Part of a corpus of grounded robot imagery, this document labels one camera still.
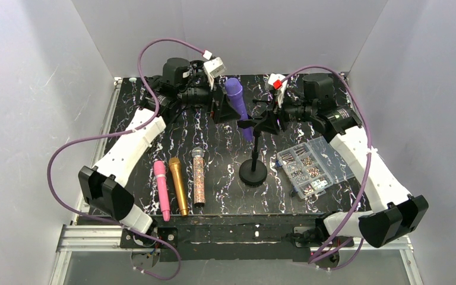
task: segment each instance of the clear plastic case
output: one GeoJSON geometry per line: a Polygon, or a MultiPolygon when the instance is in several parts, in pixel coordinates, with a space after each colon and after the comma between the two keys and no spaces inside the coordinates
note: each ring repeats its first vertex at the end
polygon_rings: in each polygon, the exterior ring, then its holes
{"type": "Polygon", "coordinates": [[[323,137],[277,153],[277,161],[302,199],[322,195],[329,186],[352,178],[347,163],[323,137]]]}

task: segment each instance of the gray wall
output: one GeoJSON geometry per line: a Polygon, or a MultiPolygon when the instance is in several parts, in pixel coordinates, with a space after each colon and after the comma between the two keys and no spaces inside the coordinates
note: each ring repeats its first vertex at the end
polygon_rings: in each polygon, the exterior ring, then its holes
{"type": "Polygon", "coordinates": [[[456,1],[389,0],[351,71],[379,153],[430,209],[411,234],[426,284],[456,284],[456,1]]]}
{"type": "MultiPolygon", "coordinates": [[[[304,64],[349,70],[387,0],[73,0],[113,76],[136,76],[151,39],[177,37],[220,56],[227,74],[286,73],[304,64]]],[[[197,53],[161,43],[144,71],[197,53]]]]}
{"type": "MultiPolygon", "coordinates": [[[[100,131],[112,77],[71,1],[0,3],[0,284],[47,284],[62,223],[46,165],[68,140],[100,131]]],[[[74,205],[94,144],[67,150],[54,184],[74,205]]]]}

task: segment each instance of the marble surface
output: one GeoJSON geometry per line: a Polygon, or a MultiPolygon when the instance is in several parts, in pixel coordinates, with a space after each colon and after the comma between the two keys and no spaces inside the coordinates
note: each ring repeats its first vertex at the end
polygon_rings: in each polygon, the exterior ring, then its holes
{"type": "MultiPolygon", "coordinates": [[[[259,114],[263,104],[254,104],[252,99],[267,100],[269,93],[264,90],[267,75],[236,76],[241,81],[248,113],[259,114]]],[[[300,75],[290,80],[289,89],[301,91],[300,75]]],[[[122,131],[132,119],[136,105],[141,100],[142,82],[130,82],[125,78],[112,120],[111,132],[122,131]]],[[[337,101],[347,102],[345,92],[335,84],[337,101]]],[[[265,183],[256,188],[244,185],[238,176],[241,163],[251,157],[252,142],[247,142],[237,128],[236,122],[214,124],[205,110],[187,110],[180,115],[176,123],[167,126],[157,137],[153,145],[144,153],[130,175],[126,189],[135,196],[136,205],[146,213],[160,214],[159,198],[154,179],[153,161],[167,162],[171,157],[178,157],[182,163],[183,182],[188,189],[190,214],[299,214],[324,213],[348,210],[359,191],[355,178],[333,185],[326,194],[312,196],[307,200],[290,195],[292,186],[284,170],[275,168],[277,152],[296,144],[316,138],[309,123],[290,123],[289,129],[281,135],[263,133],[259,145],[260,160],[268,167],[265,183]],[[200,146],[205,150],[205,207],[192,207],[192,156],[191,150],[200,146]]],[[[106,145],[106,152],[114,145],[111,138],[106,145]]],[[[332,164],[339,161],[332,157],[332,164]]],[[[167,173],[169,199],[172,214],[179,214],[172,177],[167,173]]],[[[366,197],[363,197],[358,210],[369,210],[366,197]]]]}

